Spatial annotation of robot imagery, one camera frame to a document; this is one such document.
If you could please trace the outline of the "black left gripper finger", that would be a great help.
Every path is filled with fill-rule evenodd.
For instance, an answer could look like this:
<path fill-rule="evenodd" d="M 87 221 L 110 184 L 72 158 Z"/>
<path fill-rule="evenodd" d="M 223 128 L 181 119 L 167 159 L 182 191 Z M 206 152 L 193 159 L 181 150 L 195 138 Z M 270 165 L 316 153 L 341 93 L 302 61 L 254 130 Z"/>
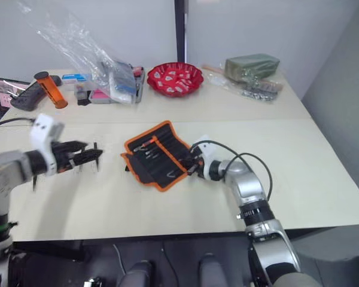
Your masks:
<path fill-rule="evenodd" d="M 67 152 L 75 153 L 78 151 L 85 150 L 87 143 L 81 141 L 69 141 L 65 142 Z"/>
<path fill-rule="evenodd" d="M 88 149 L 78 154 L 75 154 L 72 158 L 72 166 L 80 166 L 89 162 L 95 162 L 96 167 L 99 167 L 99 158 L 103 154 L 101 149 Z"/>

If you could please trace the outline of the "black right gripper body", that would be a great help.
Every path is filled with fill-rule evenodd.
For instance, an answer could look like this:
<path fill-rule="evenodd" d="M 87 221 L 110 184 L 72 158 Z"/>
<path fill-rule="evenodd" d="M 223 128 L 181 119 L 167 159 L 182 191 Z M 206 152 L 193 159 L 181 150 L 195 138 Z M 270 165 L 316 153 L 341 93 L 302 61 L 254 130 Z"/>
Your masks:
<path fill-rule="evenodd" d="M 204 179 L 205 162 L 203 156 L 201 154 L 195 154 L 193 156 L 193 164 L 195 165 L 194 173 L 196 173 L 199 178 Z"/>

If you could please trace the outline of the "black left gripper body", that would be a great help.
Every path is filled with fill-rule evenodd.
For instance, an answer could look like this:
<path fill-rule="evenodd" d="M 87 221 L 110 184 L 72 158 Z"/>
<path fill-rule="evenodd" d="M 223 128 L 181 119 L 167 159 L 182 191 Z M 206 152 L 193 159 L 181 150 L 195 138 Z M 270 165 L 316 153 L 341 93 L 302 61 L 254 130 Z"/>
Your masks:
<path fill-rule="evenodd" d="M 71 161 L 75 152 L 78 151 L 76 141 L 53 142 L 51 149 L 56 160 L 57 173 L 63 173 L 74 168 Z"/>

